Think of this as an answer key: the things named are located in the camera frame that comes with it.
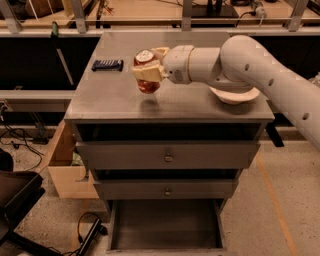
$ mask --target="cable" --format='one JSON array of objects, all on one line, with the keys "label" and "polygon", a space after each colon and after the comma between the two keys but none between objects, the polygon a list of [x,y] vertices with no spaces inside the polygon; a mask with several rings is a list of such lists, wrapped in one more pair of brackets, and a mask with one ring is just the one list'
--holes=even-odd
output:
[{"label": "cable", "polygon": [[239,25],[239,22],[240,22],[240,20],[242,19],[242,17],[243,16],[245,16],[245,15],[248,15],[248,14],[251,14],[252,16],[255,16],[256,15],[256,12],[255,11],[250,11],[250,12],[244,12],[244,13],[242,13],[242,15],[239,17],[239,19],[238,19],[238,21],[237,21],[237,23],[236,23],[236,27]]},{"label": "cable", "polygon": [[254,0],[231,0],[233,6],[249,6]]},{"label": "cable", "polygon": [[85,212],[84,214],[81,215],[81,217],[78,220],[78,225],[77,225],[78,241],[80,244],[83,242],[82,236],[80,235],[80,222],[81,222],[82,218],[86,215],[93,215],[96,217],[96,219],[100,219],[100,217],[93,212]]},{"label": "cable", "polygon": [[68,255],[68,256],[71,256],[71,255],[73,255],[73,254],[77,253],[78,251],[79,251],[79,248],[78,248],[78,249],[76,249],[76,250],[74,250],[73,252],[64,252],[64,253],[62,253],[61,255]]},{"label": "cable", "polygon": [[261,17],[259,27],[261,27],[263,19],[264,19],[264,17]]},{"label": "cable", "polygon": [[61,254],[61,252],[58,250],[58,249],[56,249],[56,248],[54,248],[54,247],[46,247],[47,249],[50,249],[50,250],[52,250],[52,251],[55,251],[56,253],[59,253],[60,255],[62,255]]},{"label": "cable", "polygon": [[[26,130],[24,130],[24,129],[22,129],[22,128],[15,128],[15,129],[14,129],[14,128],[10,127],[9,125],[7,125],[7,124],[5,123],[5,120],[4,120],[4,117],[3,117],[3,113],[4,113],[7,109],[8,109],[8,108],[7,108],[5,105],[2,105],[2,106],[0,107],[0,119],[1,119],[1,122],[2,122],[3,126],[4,126],[5,129],[6,129],[6,131],[0,135],[0,143],[1,143],[2,145],[12,145],[15,149],[19,149],[20,146],[25,146],[25,147],[27,147],[32,153],[38,155],[38,156],[39,156],[39,161],[38,161],[38,163],[37,163],[35,166],[33,166],[33,167],[31,167],[31,168],[28,168],[28,169],[26,169],[26,170],[23,170],[23,171],[33,170],[34,168],[36,168],[37,166],[39,166],[40,163],[42,162],[42,156],[43,156],[43,154],[42,154],[41,152],[39,152],[38,150],[36,150],[35,148],[33,148],[33,147],[31,147],[31,146],[28,145],[28,142],[30,142],[30,141],[32,141],[32,140],[27,140],[27,137],[29,137],[29,138],[32,138],[32,137],[28,134],[28,132],[27,132]],[[17,139],[17,140],[20,140],[20,141],[22,141],[23,143],[15,143],[14,141],[11,141],[10,143],[4,143],[4,142],[2,141],[2,138],[3,138],[4,135],[6,135],[7,133],[10,135],[10,137],[13,137],[13,138],[15,138],[15,139]]]},{"label": "cable", "polygon": [[[174,4],[174,5],[178,5],[178,6],[183,6],[182,4],[180,4],[179,0],[176,0],[176,2],[169,2],[169,1],[166,1],[166,0],[156,0],[158,2],[162,2],[162,3],[166,3],[166,4]],[[192,4],[193,5],[199,5],[197,4],[196,2],[192,1]]]},{"label": "cable", "polygon": [[226,6],[230,6],[228,3],[227,3],[227,0],[223,0],[222,3]]}]

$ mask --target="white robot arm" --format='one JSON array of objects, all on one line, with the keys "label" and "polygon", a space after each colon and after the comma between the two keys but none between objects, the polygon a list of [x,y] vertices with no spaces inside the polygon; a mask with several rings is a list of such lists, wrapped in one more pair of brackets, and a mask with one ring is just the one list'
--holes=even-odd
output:
[{"label": "white robot arm", "polygon": [[277,61],[248,36],[233,36],[220,48],[177,46],[163,58],[173,83],[203,82],[225,91],[256,87],[320,150],[320,88]]}]

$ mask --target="office chair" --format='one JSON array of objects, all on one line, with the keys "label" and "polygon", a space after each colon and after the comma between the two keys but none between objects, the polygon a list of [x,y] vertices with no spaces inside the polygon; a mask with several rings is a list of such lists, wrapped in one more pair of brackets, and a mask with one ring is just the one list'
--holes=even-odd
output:
[{"label": "office chair", "polygon": [[[0,171],[0,246],[8,241],[34,256],[62,255],[14,232],[44,194],[41,185],[42,177],[36,172],[13,172],[11,169]],[[97,218],[75,255],[85,255],[95,236],[98,233],[106,234],[106,228],[101,224],[102,221]]]}]

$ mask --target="concrete floor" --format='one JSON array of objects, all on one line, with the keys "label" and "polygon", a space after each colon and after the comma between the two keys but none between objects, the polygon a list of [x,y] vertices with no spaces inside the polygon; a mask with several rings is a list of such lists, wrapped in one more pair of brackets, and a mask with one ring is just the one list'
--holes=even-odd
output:
[{"label": "concrete floor", "polygon": [[[316,256],[320,255],[320,153],[299,136],[294,128],[280,134],[285,147],[276,148],[267,136],[251,167],[243,171],[234,196],[227,202],[221,218],[228,251],[239,256]],[[10,152],[15,170],[37,163],[36,155],[25,147],[0,147]],[[45,152],[46,146],[35,146]],[[100,200],[60,199],[48,171],[41,173],[45,195],[17,228],[17,232],[60,252],[78,248],[77,222],[86,211],[92,211],[107,222],[108,216]],[[93,218],[84,219],[83,236]],[[105,255],[108,236],[98,236],[88,256]],[[21,253],[9,243],[0,248],[1,256]],[[146,255],[144,252],[121,255]],[[148,255],[169,255],[151,251]],[[214,255],[176,251],[170,255]]]}]

